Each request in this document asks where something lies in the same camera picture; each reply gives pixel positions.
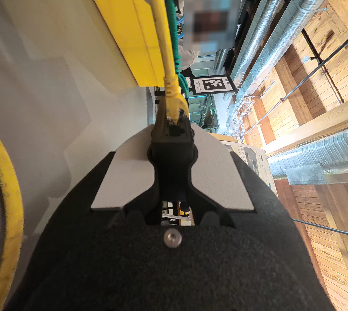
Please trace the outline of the yellow plastic bin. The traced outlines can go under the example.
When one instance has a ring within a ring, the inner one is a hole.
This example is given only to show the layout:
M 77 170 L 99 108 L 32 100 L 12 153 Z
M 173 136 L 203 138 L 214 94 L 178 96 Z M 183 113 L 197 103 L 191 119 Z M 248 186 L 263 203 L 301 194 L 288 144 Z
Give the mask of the yellow plastic bin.
M 94 0 L 140 87 L 164 87 L 164 69 L 150 5 L 145 0 Z

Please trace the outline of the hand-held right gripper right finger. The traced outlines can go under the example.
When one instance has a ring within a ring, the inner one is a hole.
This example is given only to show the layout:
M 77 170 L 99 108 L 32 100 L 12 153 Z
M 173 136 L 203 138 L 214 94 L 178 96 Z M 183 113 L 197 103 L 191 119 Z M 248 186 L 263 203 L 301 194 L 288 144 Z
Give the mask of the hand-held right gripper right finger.
M 201 127 L 191 128 L 197 156 L 190 171 L 188 202 L 194 224 L 199 225 L 207 212 L 227 225 L 232 224 L 231 213 L 255 213 L 231 151 Z

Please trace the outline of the printed instruction sheet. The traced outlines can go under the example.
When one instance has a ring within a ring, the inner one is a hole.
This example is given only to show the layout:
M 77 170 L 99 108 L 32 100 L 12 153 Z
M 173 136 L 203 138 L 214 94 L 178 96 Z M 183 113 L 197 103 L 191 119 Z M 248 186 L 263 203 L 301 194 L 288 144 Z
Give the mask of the printed instruction sheet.
M 230 141 L 221 141 L 221 143 L 229 152 L 235 152 L 278 197 L 266 152 L 263 149 Z

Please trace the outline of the black network switch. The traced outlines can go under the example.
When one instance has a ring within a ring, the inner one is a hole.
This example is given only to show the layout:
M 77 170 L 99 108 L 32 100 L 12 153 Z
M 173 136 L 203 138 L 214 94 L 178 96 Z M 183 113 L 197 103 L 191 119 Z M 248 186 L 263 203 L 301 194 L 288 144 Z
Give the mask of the black network switch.
M 185 202 L 189 166 L 194 160 L 194 133 L 186 113 L 180 110 L 175 125 L 167 118 L 166 97 L 158 97 L 158 111 L 151 132 L 150 159 L 163 201 Z

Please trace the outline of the black-white marker tag sign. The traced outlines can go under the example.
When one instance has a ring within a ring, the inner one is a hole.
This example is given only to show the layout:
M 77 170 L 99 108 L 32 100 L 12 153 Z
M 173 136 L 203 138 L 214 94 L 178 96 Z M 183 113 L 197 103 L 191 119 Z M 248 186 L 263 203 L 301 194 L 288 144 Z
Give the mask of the black-white marker tag sign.
M 237 93 L 237 88 L 228 74 L 191 77 L 189 88 L 193 96 Z

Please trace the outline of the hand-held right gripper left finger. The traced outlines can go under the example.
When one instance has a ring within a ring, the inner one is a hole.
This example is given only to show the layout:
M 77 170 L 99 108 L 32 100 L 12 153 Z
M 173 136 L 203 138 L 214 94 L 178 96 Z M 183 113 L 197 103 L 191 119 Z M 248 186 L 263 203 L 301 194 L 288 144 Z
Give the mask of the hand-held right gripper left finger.
M 111 160 L 98 192 L 91 204 L 92 211 L 119 211 L 155 183 L 155 170 L 148 158 L 154 125 L 142 129 L 121 144 Z

